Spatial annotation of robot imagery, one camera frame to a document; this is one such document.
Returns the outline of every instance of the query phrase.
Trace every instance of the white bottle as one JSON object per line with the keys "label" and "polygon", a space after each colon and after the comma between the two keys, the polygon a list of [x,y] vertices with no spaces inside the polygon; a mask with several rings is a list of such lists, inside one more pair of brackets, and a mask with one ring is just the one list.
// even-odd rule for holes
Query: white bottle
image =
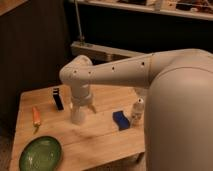
{"label": "white bottle", "polygon": [[144,112],[144,100],[139,98],[132,106],[130,123],[132,126],[138,125]]}

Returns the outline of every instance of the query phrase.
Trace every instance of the green bowl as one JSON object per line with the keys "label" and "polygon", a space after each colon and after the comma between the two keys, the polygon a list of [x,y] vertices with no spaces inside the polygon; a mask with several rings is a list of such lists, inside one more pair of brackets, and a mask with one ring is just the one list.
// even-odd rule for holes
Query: green bowl
{"label": "green bowl", "polygon": [[32,140],[19,159],[20,171],[53,171],[61,158],[61,145],[57,139],[43,136]]}

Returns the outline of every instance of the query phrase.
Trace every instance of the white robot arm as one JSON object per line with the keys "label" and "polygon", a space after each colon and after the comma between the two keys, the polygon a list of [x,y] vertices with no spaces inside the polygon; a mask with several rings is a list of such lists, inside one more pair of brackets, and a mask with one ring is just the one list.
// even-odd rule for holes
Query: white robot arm
{"label": "white robot arm", "polygon": [[93,66],[78,56],[60,71],[74,105],[92,101],[89,84],[149,87],[148,171],[213,170],[213,55],[198,49],[145,54]]}

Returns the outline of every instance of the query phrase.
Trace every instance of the table leg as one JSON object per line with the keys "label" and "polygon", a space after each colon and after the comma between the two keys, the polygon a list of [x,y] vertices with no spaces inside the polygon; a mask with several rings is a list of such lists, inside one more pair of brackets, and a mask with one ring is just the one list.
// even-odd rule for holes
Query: table leg
{"label": "table leg", "polygon": [[143,158],[143,156],[144,156],[144,152],[139,153],[139,154],[138,154],[138,157],[137,157],[137,159],[136,159],[136,163],[140,163],[141,160],[142,160],[142,158]]}

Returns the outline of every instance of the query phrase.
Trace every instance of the blue block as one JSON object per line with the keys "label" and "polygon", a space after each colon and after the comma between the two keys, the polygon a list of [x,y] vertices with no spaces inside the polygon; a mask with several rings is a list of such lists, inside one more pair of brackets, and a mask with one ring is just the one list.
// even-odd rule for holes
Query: blue block
{"label": "blue block", "polygon": [[119,131],[130,127],[129,120],[124,116],[123,111],[113,112],[113,120],[119,127]]}

